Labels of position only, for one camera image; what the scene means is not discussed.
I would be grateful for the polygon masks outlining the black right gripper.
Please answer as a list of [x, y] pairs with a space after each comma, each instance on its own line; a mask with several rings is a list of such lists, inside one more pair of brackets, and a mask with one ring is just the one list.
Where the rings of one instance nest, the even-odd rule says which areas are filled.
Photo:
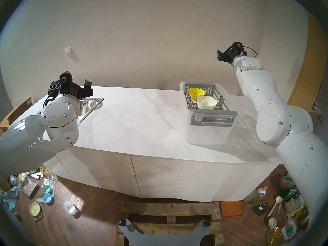
[[247, 52], [245, 51], [244, 45], [241, 42], [234, 42], [232, 45], [227, 48], [225, 52], [217, 50], [217, 59], [218, 61], [227, 62], [233, 64], [235, 58], [246, 56]]

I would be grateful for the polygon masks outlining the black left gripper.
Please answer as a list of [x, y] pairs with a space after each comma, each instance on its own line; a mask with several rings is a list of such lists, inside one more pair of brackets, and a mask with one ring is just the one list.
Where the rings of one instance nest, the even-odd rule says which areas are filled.
[[84, 86], [80, 87], [78, 84], [73, 82], [71, 73], [62, 73], [59, 76], [59, 80], [53, 81], [48, 89], [48, 96], [51, 98], [55, 98], [59, 94], [70, 94], [78, 100], [91, 97], [94, 95], [92, 82], [85, 79]]

